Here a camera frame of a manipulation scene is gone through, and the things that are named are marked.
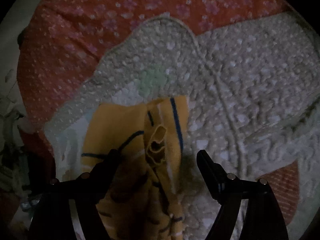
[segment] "yellow cloth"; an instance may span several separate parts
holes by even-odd
[[[97,204],[111,238],[182,240],[177,191],[187,119],[185,96],[136,106],[102,104],[94,113],[84,140],[83,171],[91,171],[111,149],[124,157]]]

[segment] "mustard yellow fabric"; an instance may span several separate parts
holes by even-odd
[[[83,172],[111,149],[123,156],[105,198],[97,204],[113,239],[182,240],[183,213],[177,198],[188,105],[185,96],[148,104],[102,104],[83,145]]]

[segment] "dark blue line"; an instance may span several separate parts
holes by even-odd
[[[126,147],[134,138],[136,138],[139,135],[144,134],[144,131],[136,131],[135,133],[133,133],[118,149],[119,152],[121,152],[124,147]]]
[[[81,157],[92,157],[104,160],[108,154],[82,153]]]
[[[150,111],[148,111],[148,117],[149,117],[149,120],[151,122],[151,126],[153,127],[155,124],[153,122],[152,115],[151,115]]]
[[[183,137],[182,137],[182,133],[181,133],[181,127],[180,127],[180,123],[179,123],[176,102],[174,101],[174,98],[170,98],[170,103],[172,106],[174,123],[176,125],[177,135],[178,135],[178,139],[179,139],[180,151],[182,153],[183,152]]]

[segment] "textured bedspread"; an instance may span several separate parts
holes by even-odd
[[[220,207],[196,167],[199,149],[243,179],[267,174],[289,237],[299,239],[320,205],[319,56],[312,35],[289,13],[197,37],[173,18],[148,20],[106,53],[93,77],[46,124],[57,178],[81,172],[83,139],[100,102],[134,105],[187,95],[180,179],[185,239],[204,239]]]

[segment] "red cloth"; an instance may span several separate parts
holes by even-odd
[[[42,0],[21,46],[17,80],[40,129],[139,23],[170,13],[195,34],[277,14],[284,0]]]

